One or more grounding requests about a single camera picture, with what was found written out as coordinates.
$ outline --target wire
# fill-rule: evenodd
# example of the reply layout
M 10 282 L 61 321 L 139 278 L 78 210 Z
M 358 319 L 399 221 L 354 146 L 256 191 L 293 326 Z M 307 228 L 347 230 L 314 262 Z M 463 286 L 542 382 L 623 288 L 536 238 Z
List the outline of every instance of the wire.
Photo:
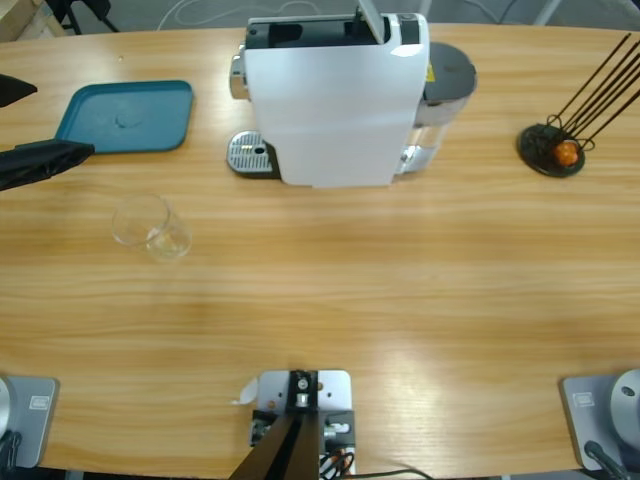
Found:
M 489 10 L 487 7 L 485 7 L 480 2 L 478 2 L 476 0 L 462 0 L 462 1 L 464 3 L 467 3 L 469 5 L 473 5 L 474 7 L 482 10 L 482 13 L 484 13 L 488 18 L 490 18 L 493 21 L 493 23 L 500 23 L 500 21 L 498 20 L 498 17 L 496 16 L 496 14 L 493 13 L 491 10 Z
M 507 15 L 509 15 L 509 11 L 511 10 L 511 7 L 513 7 L 518 0 L 511 0 L 509 2 L 509 5 L 507 5 L 507 7 L 504 9 L 504 12 L 502 12 L 502 15 L 500 15 L 500 18 L 498 19 L 498 23 L 502 24 L 504 23 L 505 19 L 507 18 Z
M 394 475 L 404 475 L 406 473 L 414 473 L 425 480 L 434 480 L 433 477 L 427 475 L 422 470 L 417 468 L 403 468 L 402 470 L 391 470 L 389 472 L 377 472 L 377 473 L 358 473 L 356 475 L 345 475 L 342 478 L 357 479 L 357 478 L 379 478 L 379 477 L 392 477 Z
M 351 469 L 354 458 L 353 452 L 347 452 L 343 448 L 337 448 L 327 453 L 320 459 L 320 479 L 333 480 L 344 476 Z M 328 461 L 331 461 L 331 463 L 323 467 Z
M 584 445 L 584 452 L 589 458 L 595 460 L 613 480 L 629 480 L 627 469 L 607 455 L 598 442 L 589 440 Z
M 291 5 L 307 5 L 307 6 L 309 6 L 309 7 L 311 7 L 313 9 L 313 11 L 314 11 L 314 13 L 316 15 L 320 15 L 322 13 L 320 11 L 320 9 L 317 7 L 317 5 L 315 3 L 313 3 L 313 2 L 310 2 L 310 1 L 307 1 L 307 0 L 292 0 L 290 2 L 284 3 L 277 10 L 273 9 L 273 8 L 261 7 L 260 5 L 245 5 L 245 6 L 233 8 L 233 9 L 228 10 L 228 11 L 223 12 L 223 13 L 219 13 L 217 15 L 214 15 L 213 17 L 205 18 L 203 20 L 198 20 L 198 21 L 195 21 L 195 22 L 184 21 L 180 17 L 180 12 L 182 12 L 185 8 L 187 8 L 190 5 L 193 5 L 195 3 L 202 2 L 202 1 L 212 1 L 212 0 L 180 0 L 180 1 L 176 2 L 176 4 L 167 11 L 167 13 L 164 15 L 164 17 L 162 17 L 162 20 L 160 20 L 160 23 L 158 24 L 158 27 L 156 28 L 156 30 L 162 30 L 162 27 L 164 26 L 165 23 L 167 23 L 167 20 L 169 20 L 169 17 L 174 12 L 175 12 L 174 19 L 175 19 L 176 23 L 178 25 L 182 26 L 182 27 L 195 27 L 195 26 L 199 26 L 199 25 L 204 25 L 204 24 L 213 22 L 215 20 L 219 20 L 220 18 L 227 17 L 227 16 L 229 16 L 231 14 L 234 14 L 234 13 L 237 13 L 237 12 L 241 12 L 243 10 L 249 10 L 249 9 L 261 10 L 261 11 L 266 12 L 266 13 L 280 15 L 284 11 L 284 9 L 286 9 L 287 7 L 290 7 Z

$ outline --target sticker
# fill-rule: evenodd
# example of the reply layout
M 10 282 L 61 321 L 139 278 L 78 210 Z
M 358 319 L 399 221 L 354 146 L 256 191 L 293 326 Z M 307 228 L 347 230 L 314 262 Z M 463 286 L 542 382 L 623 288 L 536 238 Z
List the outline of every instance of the sticker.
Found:
M 574 393 L 573 404 L 576 407 L 594 407 L 593 394 L 591 392 Z
M 429 62 L 429 66 L 427 67 L 427 82 L 433 83 L 436 81 L 436 74 L 433 72 L 433 67 L 431 66 L 431 62 Z
M 51 397 L 34 395 L 29 402 L 29 410 L 49 410 Z

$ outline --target wood grain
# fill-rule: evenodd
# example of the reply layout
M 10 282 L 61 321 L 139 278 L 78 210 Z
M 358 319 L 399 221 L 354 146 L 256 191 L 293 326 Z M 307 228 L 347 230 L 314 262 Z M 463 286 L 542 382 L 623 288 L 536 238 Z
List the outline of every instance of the wood grain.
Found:
M 90 83 L 184 79 L 189 135 L 169 153 L 96 155 L 0 193 L 0 368 L 61 391 L 44 464 L 221 477 L 248 452 L 262 370 L 344 368 L 360 471 L 438 477 L 576 467 L 558 393 L 640 363 L 638 106 L 579 176 L 524 166 L 516 135 L 557 111 L 620 38 L 434 25 L 479 88 L 432 166 L 389 188 L 313 190 L 234 176 L 254 126 L 228 89 L 241 30 L 0 45 L 39 92 L 0 112 L 0 149 L 50 138 Z M 173 202 L 176 264 L 111 238 L 126 194 Z

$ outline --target plastic tray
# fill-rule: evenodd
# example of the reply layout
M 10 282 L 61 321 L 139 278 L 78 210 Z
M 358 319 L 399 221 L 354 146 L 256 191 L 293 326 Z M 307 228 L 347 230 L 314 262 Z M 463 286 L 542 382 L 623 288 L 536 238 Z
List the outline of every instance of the plastic tray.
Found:
M 187 134 L 193 91 L 182 80 L 87 85 L 74 93 L 56 138 L 96 153 L 177 148 Z

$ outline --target glass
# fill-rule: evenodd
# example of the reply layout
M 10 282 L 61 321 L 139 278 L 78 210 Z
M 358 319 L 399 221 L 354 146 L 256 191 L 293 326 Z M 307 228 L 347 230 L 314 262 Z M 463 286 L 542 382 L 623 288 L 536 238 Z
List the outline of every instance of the glass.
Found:
M 126 198 L 113 214 L 112 233 L 119 243 L 145 250 L 157 260 L 182 257 L 191 247 L 189 227 L 157 195 Z

